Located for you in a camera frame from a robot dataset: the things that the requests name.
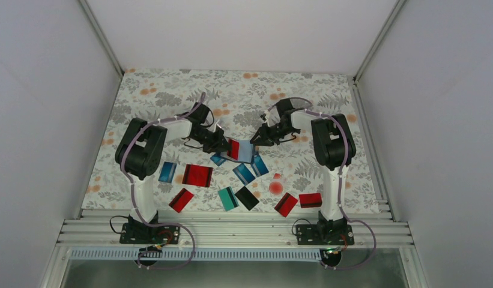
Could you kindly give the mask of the dark blue card holder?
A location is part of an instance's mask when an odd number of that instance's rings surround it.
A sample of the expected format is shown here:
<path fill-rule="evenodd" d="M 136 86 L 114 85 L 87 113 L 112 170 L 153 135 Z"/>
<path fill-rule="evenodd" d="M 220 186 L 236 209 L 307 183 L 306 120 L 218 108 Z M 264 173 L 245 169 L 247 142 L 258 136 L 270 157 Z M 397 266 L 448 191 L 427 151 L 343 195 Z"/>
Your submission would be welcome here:
<path fill-rule="evenodd" d="M 258 153 L 255 145 L 250 143 L 250 140 L 237 140 L 240 143 L 238 160 L 233 160 L 227 156 L 227 152 L 219 153 L 222 158 L 236 163 L 252 163 L 253 157 Z"/>

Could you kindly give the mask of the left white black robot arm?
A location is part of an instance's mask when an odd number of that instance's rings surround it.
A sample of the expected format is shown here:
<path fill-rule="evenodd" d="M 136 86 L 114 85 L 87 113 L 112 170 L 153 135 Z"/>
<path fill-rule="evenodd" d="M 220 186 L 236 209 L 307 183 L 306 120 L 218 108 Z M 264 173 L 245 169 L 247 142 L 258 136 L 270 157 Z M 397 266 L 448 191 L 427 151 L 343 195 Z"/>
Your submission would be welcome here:
<path fill-rule="evenodd" d="M 190 111 L 170 118 L 153 122 L 133 118 L 129 122 L 116 150 L 115 161 L 129 180 L 133 205 L 130 222 L 138 223 L 135 235 L 142 242 L 153 242 L 159 234 L 151 176 L 160 165 L 165 143 L 175 139 L 195 140 L 205 153 L 232 149 L 221 127 L 205 123 L 209 113 L 207 106 L 195 103 Z"/>

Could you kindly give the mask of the red card black stripe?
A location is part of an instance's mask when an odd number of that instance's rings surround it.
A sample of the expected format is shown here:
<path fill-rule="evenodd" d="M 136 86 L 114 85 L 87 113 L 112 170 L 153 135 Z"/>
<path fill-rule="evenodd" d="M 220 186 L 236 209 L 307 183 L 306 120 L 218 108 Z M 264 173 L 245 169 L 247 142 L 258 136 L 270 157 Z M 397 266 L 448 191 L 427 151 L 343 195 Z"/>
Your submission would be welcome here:
<path fill-rule="evenodd" d="M 227 151 L 227 156 L 233 160 L 238 160 L 240 143 L 234 139 L 229 139 L 228 143 L 230 144 L 230 150 Z"/>

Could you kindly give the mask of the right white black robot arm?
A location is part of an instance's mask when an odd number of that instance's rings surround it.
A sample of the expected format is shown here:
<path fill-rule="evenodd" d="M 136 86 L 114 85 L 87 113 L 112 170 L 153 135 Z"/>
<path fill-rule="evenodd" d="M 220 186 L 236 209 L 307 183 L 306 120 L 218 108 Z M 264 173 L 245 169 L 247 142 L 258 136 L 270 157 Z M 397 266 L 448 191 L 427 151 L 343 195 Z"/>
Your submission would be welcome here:
<path fill-rule="evenodd" d="M 261 115 L 263 123 L 250 143 L 255 146 L 279 145 L 287 135 L 295 135 L 302 130 L 311 132 L 313 151 L 323 169 L 324 180 L 316 234 L 323 244 L 332 244 L 348 222 L 342 205 L 343 192 L 346 174 L 356 155 L 347 118 L 341 113 L 326 115 L 307 108 L 295 108 L 290 98 L 278 101 L 273 107 L 278 112 L 279 122 L 268 123 L 272 109 L 269 108 Z"/>

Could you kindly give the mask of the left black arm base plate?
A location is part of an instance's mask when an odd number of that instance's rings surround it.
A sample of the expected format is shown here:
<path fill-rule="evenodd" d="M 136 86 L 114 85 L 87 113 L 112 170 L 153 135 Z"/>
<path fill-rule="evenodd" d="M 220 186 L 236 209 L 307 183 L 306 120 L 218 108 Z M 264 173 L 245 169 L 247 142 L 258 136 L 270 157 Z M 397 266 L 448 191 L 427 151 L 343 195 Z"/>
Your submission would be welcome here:
<path fill-rule="evenodd" d="M 125 223 L 122 226 L 119 242 L 121 244 L 178 244 L 178 226 L 149 227 L 142 223 Z"/>

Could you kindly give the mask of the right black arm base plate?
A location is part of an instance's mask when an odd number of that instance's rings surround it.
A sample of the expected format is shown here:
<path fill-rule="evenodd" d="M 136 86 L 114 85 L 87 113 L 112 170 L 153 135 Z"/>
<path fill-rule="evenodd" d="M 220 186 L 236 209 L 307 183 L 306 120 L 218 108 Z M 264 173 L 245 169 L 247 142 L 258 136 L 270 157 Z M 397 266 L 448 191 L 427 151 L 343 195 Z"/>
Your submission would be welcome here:
<path fill-rule="evenodd" d="M 322 236 L 315 224 L 297 224 L 294 230 L 297 244 L 303 246 L 323 245 L 354 245 L 354 234 L 352 227 L 347 225 L 345 229 L 331 231 Z"/>

